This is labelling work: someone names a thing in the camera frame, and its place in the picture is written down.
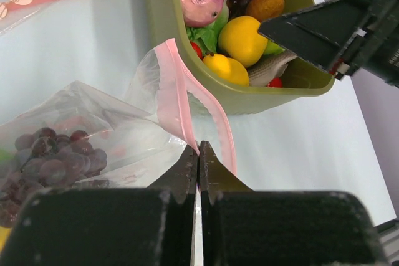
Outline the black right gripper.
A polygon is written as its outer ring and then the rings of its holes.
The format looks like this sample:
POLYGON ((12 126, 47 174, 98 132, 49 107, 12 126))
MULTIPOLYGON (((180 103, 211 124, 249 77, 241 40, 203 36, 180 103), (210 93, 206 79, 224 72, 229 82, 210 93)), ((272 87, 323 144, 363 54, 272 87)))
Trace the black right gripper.
POLYGON ((364 69, 398 87, 398 0, 329 0, 266 20, 258 33, 337 80, 364 69))

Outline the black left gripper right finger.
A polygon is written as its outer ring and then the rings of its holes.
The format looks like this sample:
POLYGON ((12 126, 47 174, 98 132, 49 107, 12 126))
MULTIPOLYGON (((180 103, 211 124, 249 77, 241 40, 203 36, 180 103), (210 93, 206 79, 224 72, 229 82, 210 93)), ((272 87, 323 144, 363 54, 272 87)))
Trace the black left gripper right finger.
POLYGON ((387 265, 366 208, 341 191, 254 191, 200 144, 205 265, 387 265))

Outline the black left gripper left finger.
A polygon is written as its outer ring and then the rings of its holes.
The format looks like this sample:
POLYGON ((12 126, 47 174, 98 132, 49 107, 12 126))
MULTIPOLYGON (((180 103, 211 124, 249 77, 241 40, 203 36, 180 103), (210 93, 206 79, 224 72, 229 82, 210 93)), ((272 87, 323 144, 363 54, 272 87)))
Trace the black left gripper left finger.
POLYGON ((37 192, 1 251, 2 265, 193 265, 198 156, 146 188, 37 192))

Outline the clear zip top bag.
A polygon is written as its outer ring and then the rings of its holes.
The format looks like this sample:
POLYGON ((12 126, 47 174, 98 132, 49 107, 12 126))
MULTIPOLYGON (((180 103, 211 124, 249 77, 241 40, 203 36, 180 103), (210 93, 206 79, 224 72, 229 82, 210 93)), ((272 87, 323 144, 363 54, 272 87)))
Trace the clear zip top bag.
POLYGON ((235 173, 236 153, 228 118, 217 99, 188 71, 175 40, 168 39, 144 56, 125 100, 80 81, 72 82, 41 105, 1 125, 1 149, 14 150, 19 135, 42 127, 66 135, 84 130, 92 146, 107 153, 107 166, 99 175, 69 187, 146 187, 174 164, 186 147, 198 151, 190 107, 194 98, 212 117, 222 162, 235 173))

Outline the dark purple toy grapes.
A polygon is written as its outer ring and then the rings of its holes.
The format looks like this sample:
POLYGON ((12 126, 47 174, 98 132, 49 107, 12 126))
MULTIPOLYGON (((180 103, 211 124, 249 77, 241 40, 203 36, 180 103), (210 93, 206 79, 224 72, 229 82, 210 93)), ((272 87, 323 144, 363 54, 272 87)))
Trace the dark purple toy grapes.
POLYGON ((42 127, 19 135, 15 149, 1 149, 1 227, 11 228, 23 203, 43 188, 64 188, 94 176, 107 166, 107 153, 94 148, 89 134, 69 135, 42 127))

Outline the yellow toy lemon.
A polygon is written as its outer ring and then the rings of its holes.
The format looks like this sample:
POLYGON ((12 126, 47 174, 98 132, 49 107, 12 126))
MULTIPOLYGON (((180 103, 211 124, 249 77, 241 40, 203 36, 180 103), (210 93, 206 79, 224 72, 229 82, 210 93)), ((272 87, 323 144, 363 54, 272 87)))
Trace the yellow toy lemon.
POLYGON ((11 228, 0 227, 0 249, 1 250, 3 249, 10 233, 11 233, 11 228))

